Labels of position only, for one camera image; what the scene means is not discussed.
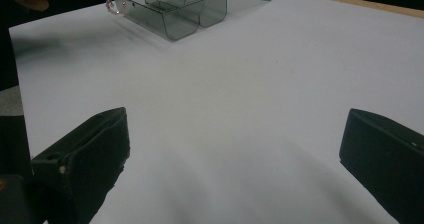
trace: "clear plastic box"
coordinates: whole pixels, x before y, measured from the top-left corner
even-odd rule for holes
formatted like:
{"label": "clear plastic box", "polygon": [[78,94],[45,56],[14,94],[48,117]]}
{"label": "clear plastic box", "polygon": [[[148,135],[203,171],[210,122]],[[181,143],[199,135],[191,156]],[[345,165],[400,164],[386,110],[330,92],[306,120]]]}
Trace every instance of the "clear plastic box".
{"label": "clear plastic box", "polygon": [[131,21],[169,40],[188,36],[201,27],[221,22],[227,0],[115,0]]}

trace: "finger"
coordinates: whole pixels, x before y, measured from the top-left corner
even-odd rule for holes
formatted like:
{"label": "finger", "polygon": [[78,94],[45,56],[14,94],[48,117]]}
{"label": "finger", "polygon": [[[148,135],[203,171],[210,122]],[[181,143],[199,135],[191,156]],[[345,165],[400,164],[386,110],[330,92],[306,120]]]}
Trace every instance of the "finger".
{"label": "finger", "polygon": [[45,11],[49,8],[49,2],[47,0],[14,0],[15,2],[21,4],[24,7],[27,7],[36,11]]}

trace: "transparent container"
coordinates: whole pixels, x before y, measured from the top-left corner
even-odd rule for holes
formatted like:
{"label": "transparent container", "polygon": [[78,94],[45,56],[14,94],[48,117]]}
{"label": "transparent container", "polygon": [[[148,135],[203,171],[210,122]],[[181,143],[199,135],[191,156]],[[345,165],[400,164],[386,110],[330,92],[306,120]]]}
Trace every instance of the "transparent container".
{"label": "transparent container", "polygon": [[115,0],[120,14],[169,40],[221,22],[227,0]]}

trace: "black device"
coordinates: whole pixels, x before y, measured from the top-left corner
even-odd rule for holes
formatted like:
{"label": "black device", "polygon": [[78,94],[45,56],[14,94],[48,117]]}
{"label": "black device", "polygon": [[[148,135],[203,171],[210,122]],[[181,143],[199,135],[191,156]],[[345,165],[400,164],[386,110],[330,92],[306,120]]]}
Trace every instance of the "black device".
{"label": "black device", "polygon": [[424,136],[384,116],[351,109],[340,159],[399,223],[424,223]]}
{"label": "black device", "polygon": [[[125,108],[91,117],[30,165],[28,143],[11,141],[0,139],[5,147],[0,163],[1,224],[45,220],[88,224],[123,171],[130,151]],[[5,158],[10,154],[19,162]]]}

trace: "table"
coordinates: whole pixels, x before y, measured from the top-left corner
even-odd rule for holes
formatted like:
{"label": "table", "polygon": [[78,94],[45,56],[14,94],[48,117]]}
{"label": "table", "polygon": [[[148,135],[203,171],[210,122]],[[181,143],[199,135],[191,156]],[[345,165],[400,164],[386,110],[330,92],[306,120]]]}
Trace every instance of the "table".
{"label": "table", "polygon": [[350,108],[424,133],[424,19],[228,5],[177,42],[102,5],[12,28],[31,155],[124,106],[131,157],[92,223],[396,223],[338,151]]}

